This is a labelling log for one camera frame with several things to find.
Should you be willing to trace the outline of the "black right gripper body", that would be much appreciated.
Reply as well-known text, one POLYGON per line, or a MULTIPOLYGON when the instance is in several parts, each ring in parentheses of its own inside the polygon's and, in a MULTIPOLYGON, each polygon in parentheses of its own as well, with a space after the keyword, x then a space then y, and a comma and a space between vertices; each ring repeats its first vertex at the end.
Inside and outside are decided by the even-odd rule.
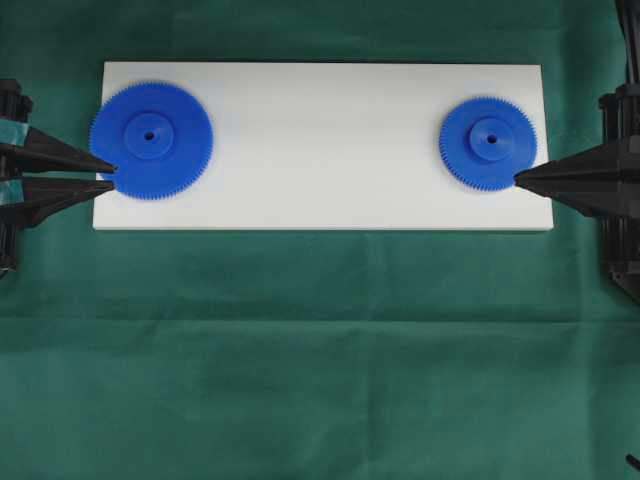
POLYGON ((639 85, 624 84, 599 99, 603 142, 613 156, 616 199, 622 213, 601 222, 603 257, 610 263, 639 261, 639 85))

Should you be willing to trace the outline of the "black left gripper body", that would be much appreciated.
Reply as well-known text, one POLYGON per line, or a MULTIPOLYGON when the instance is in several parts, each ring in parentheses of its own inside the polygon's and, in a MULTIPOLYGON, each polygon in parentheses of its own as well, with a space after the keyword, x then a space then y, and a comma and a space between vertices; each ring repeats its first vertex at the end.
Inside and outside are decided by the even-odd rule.
MULTIPOLYGON (((21 202, 22 188, 13 177, 20 176, 18 168, 10 159, 14 147, 23 147, 29 131, 28 116, 33 102, 22 94, 15 79, 1 80, 1 205, 21 202)), ((1 221, 1 272, 8 273, 17 268, 17 229, 1 221)))

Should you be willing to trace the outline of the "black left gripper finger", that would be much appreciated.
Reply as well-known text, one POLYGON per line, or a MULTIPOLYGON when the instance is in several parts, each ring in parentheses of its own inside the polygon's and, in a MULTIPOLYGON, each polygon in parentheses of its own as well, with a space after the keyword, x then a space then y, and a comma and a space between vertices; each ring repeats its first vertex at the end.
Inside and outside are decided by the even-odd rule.
POLYGON ((29 125, 23 147, 14 147, 10 159, 21 174, 88 172, 113 174, 116 167, 29 125))
POLYGON ((111 181, 15 177, 1 181, 1 222, 33 228, 49 216, 113 191, 111 181))

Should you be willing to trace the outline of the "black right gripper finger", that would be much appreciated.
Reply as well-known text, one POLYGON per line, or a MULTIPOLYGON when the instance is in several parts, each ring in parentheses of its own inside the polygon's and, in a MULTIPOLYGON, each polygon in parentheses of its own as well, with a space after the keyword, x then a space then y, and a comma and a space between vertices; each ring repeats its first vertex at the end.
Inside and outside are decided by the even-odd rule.
POLYGON ((517 173, 514 180, 604 177, 618 171, 618 156, 622 145, 621 141, 614 141, 561 160, 549 161, 517 173))
POLYGON ((517 186, 531 193, 560 202, 584 216, 615 218, 623 216, 618 195, 614 192, 575 190, 573 185, 553 185, 543 180, 518 180, 517 186))

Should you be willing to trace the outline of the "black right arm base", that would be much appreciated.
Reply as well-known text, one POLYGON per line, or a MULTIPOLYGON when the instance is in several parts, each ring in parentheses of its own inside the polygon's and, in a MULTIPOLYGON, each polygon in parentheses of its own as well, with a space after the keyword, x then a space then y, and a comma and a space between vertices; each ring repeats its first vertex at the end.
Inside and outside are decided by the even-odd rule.
POLYGON ((606 260, 605 266, 611 280, 634 302, 639 303, 639 259, 606 260))

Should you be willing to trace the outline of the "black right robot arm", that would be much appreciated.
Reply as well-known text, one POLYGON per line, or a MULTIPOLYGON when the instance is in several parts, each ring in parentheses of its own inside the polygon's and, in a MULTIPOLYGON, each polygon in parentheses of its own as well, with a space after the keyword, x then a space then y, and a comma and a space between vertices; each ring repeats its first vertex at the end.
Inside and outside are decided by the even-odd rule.
POLYGON ((613 276, 639 273, 639 3, 617 1, 626 82, 600 97, 603 143, 522 171, 515 185, 601 221, 613 276))

